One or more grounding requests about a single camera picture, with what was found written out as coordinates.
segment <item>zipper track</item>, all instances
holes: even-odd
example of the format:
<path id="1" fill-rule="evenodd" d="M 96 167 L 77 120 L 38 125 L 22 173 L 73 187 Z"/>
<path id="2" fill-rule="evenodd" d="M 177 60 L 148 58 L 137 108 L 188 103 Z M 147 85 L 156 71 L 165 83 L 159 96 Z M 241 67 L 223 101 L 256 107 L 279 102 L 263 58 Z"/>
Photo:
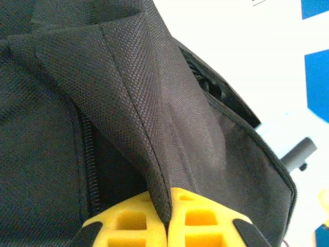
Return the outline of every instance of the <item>zipper track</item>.
<path id="1" fill-rule="evenodd" d="M 296 207 L 296 201 L 297 201 L 297 187 L 291 178 L 289 171 L 284 166 L 284 164 L 279 160 L 277 155 L 273 152 L 273 150 L 267 145 L 267 143 L 257 134 L 257 132 L 253 129 L 253 127 L 248 124 L 244 119 L 240 118 L 236 113 L 232 112 L 230 109 L 228 109 L 226 106 L 222 105 L 220 102 L 218 102 L 217 99 L 215 99 L 211 94 L 208 92 L 204 92 L 205 96 L 208 99 L 208 102 L 215 107 L 217 110 L 219 110 L 222 114 L 226 115 L 230 119 L 232 119 L 238 126 L 243 128 L 247 133 L 250 135 L 250 137 L 264 150 L 265 154 L 269 157 L 270 161 L 274 164 L 274 168 L 277 170 L 281 178 L 285 181 L 285 183 L 288 185 L 288 187 L 292 190 L 291 195 L 291 203 L 290 203 L 290 210 L 288 214 L 287 219 L 287 225 L 285 229 L 285 233 L 283 235 L 283 238 L 285 237 L 288 229 L 289 224 L 291 221 L 291 217 L 293 215 L 294 209 Z"/>
<path id="2" fill-rule="evenodd" d="M 221 75 L 214 73 L 213 69 L 209 69 L 209 65 L 206 64 L 203 60 L 196 58 L 195 57 L 196 55 L 194 56 L 194 54 L 190 50 L 188 50 L 184 47 L 181 47 L 181 46 L 179 46 L 179 49 L 183 53 L 183 56 L 185 55 L 185 56 L 189 57 L 190 59 L 192 59 L 194 62 L 196 62 L 199 66 L 201 66 L 203 69 L 205 69 L 212 77 L 214 77 L 217 81 L 219 81 L 222 87 L 224 87 L 231 94 L 235 95 L 236 100 L 239 101 L 239 103 L 250 114 L 250 116 L 257 118 L 254 115 L 254 113 L 251 111 L 249 106 L 246 105 L 245 102 L 243 102 L 243 100 L 240 98 L 240 96 L 236 95 L 236 93 L 229 87 L 228 83 L 225 81 L 225 79 Z"/>
<path id="3" fill-rule="evenodd" d="M 83 114 L 81 114 L 81 123 L 84 137 L 87 184 L 90 200 L 90 216 L 101 213 L 98 193 L 98 183 L 95 166 L 95 153 L 92 133 L 92 122 Z"/>

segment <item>backpack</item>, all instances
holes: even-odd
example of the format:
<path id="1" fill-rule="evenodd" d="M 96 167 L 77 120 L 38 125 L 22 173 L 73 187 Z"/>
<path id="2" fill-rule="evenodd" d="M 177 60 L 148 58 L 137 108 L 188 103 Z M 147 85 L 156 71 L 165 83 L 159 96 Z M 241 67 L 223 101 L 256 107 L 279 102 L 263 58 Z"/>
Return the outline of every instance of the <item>backpack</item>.
<path id="1" fill-rule="evenodd" d="M 145 191 L 168 233 L 172 188 L 280 246 L 289 172 L 152 0 L 4 0 L 0 13 L 1 246 L 68 246 L 87 219 Z"/>

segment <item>textured fabric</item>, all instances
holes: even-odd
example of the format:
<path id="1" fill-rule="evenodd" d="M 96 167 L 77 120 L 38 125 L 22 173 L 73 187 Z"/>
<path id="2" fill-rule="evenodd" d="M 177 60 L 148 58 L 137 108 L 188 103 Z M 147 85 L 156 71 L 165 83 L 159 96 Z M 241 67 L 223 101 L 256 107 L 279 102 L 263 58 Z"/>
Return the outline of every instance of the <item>textured fabric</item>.
<path id="1" fill-rule="evenodd" d="M 77 115 L 10 59 L 0 74 L 0 245 L 58 246 L 88 217 Z"/>
<path id="2" fill-rule="evenodd" d="M 256 128 L 261 122 L 227 81 L 178 40 L 175 41 L 200 87 Z"/>
<path id="3" fill-rule="evenodd" d="M 29 33 L 36 0 L 1 1 L 0 5 L 0 39 L 9 35 Z"/>

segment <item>gray object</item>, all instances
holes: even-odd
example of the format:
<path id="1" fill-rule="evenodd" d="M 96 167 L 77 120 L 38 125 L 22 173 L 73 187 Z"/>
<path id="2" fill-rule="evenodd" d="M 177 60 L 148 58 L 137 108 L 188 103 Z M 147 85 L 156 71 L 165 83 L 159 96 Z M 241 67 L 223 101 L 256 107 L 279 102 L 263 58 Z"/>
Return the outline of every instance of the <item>gray object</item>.
<path id="1" fill-rule="evenodd" d="M 282 162 L 286 168 L 292 172 L 298 167 L 305 167 L 305 160 L 317 150 L 317 147 L 308 137 L 298 143 L 289 153 L 283 158 Z"/>

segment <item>seam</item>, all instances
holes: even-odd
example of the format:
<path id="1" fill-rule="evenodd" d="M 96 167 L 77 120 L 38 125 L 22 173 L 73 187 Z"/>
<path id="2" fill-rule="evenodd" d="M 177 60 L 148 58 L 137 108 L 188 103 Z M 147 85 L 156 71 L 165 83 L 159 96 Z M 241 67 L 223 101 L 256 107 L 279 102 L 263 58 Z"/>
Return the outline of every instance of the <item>seam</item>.
<path id="1" fill-rule="evenodd" d="M 108 52 L 110 53 L 111 57 L 114 58 L 114 56 L 113 56 L 113 54 L 112 54 L 112 52 L 111 52 L 111 49 L 108 47 L 108 40 L 107 40 L 106 37 L 105 37 L 105 34 L 104 34 L 104 30 L 103 30 L 103 28 L 100 27 L 99 25 L 97 25 L 97 26 L 98 26 L 98 28 L 99 28 L 99 31 L 100 31 L 101 34 L 102 34 L 102 37 L 103 37 L 104 41 L 105 41 L 106 44 L 107 44 L 106 48 L 107 48 Z M 146 135 L 146 137 L 147 137 L 147 139 L 148 139 L 148 142 L 150 143 L 150 146 L 151 146 L 151 148 L 152 148 L 153 155 L 154 155 L 154 157 L 155 157 L 155 159 L 156 159 L 156 162 L 157 162 L 158 168 L 159 168 L 159 170 L 160 170 L 160 172 L 161 172 L 161 177 L 162 177 L 162 181 L 163 181 L 163 184 L 164 184 L 164 187 L 165 187 L 165 190 L 166 190 L 166 194 L 167 194 L 168 200 L 170 200 L 169 192 L 168 192 L 167 185 L 166 185 L 166 182 L 165 182 L 165 178 L 164 178 L 164 176 L 163 176 L 163 172 L 162 172 L 162 169 L 161 169 L 161 166 L 160 166 L 160 163 L 159 163 L 158 157 L 157 157 L 156 154 L 155 154 L 154 147 L 153 147 L 153 145 L 152 145 L 152 143 L 151 143 L 151 141 L 150 141 L 150 137 L 149 137 L 149 135 L 148 135 L 148 133 L 147 133 L 147 131 L 146 131 L 146 128 L 145 128 L 145 126 L 144 126 L 144 124 L 143 124 L 143 121 L 142 121 L 142 119 L 141 119 L 141 117 L 140 117 L 140 115 L 139 115 L 139 112 L 138 112 L 138 110 L 137 110 L 137 107 L 136 107 L 134 101 L 132 100 L 132 97 L 131 97 L 131 95 L 130 95 L 130 92 L 129 92 L 129 90 L 127 89 L 127 87 L 126 87 L 126 85 L 125 85 L 125 83 L 124 83 L 124 80 L 123 80 L 123 78 L 122 78 L 121 71 L 119 70 L 119 68 L 118 68 L 118 66 L 117 66 L 117 64 L 116 64 L 116 62 L 115 62 L 114 59 L 113 59 L 113 61 L 114 61 L 114 64 L 115 64 L 115 67 L 116 67 L 118 73 L 120 74 L 120 78 L 121 78 L 121 81 L 122 81 L 122 84 L 123 84 L 124 88 L 126 89 L 127 95 L 129 96 L 129 99 L 130 99 L 130 101 L 131 101 L 131 103 L 132 103 L 132 105 L 133 105 L 133 107 L 134 107 L 134 110 L 136 111 L 136 114 L 137 114 L 137 116 L 138 116 L 138 118 L 139 118 L 139 121 L 140 121 L 141 124 L 142 124 L 142 127 L 143 127 L 143 129 L 144 129 L 144 133 L 145 133 L 145 135 Z"/>
<path id="2" fill-rule="evenodd" d="M 78 148 L 77 148 L 77 130 L 76 130 L 76 123 L 74 121 L 74 113 L 73 113 L 73 105 L 71 102 L 65 102 L 68 106 L 70 112 L 70 120 L 72 124 L 72 133 L 74 136 L 74 148 L 75 148 L 75 156 L 76 156 L 76 167 L 77 167 L 77 178 L 78 178 L 78 203 L 79 203 L 79 219 L 81 225 L 84 223 L 82 218 L 82 203 L 81 203 L 81 178 L 80 178 L 80 167 L 79 167 L 79 156 L 78 156 Z"/>

